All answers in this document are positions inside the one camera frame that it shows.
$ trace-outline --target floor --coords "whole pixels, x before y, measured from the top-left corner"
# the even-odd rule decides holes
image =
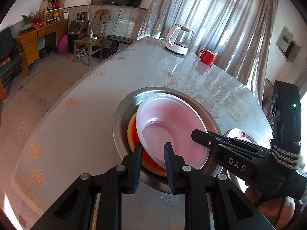
[[[30,77],[20,73],[7,87],[8,99],[0,101],[0,206],[5,195],[24,229],[39,218],[10,187],[10,177],[18,157],[43,116],[80,78],[95,68],[101,59],[87,57],[73,63],[73,54],[53,52],[29,66]]]

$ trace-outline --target white kettle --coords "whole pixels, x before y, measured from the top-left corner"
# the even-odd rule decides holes
[[[193,35],[194,31],[188,25],[175,24],[165,37],[165,47],[174,53],[186,55]]]

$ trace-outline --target pink bag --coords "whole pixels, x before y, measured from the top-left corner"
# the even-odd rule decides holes
[[[64,35],[59,41],[59,53],[68,53],[68,35]]]

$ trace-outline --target silver screw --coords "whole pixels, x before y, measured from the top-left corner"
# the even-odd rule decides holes
[[[118,166],[116,167],[116,170],[117,170],[117,171],[124,171],[125,169],[126,169],[126,167],[123,166],[123,165],[118,165]]]
[[[185,165],[185,166],[182,167],[182,170],[186,171],[186,172],[189,172],[189,171],[192,170],[192,168],[190,166],[188,166],[188,165]]]
[[[82,175],[80,175],[81,180],[87,180],[88,178],[90,178],[90,175],[88,173],[83,173]]]
[[[227,176],[224,175],[224,174],[219,174],[217,177],[218,177],[221,181],[224,181],[224,180],[227,179]]]

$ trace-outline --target red mug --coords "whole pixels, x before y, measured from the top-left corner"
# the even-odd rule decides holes
[[[198,54],[197,54],[197,57],[200,58],[203,63],[205,63],[206,65],[209,65],[209,66],[213,65],[214,61],[216,59],[216,55],[209,50],[199,51]]]

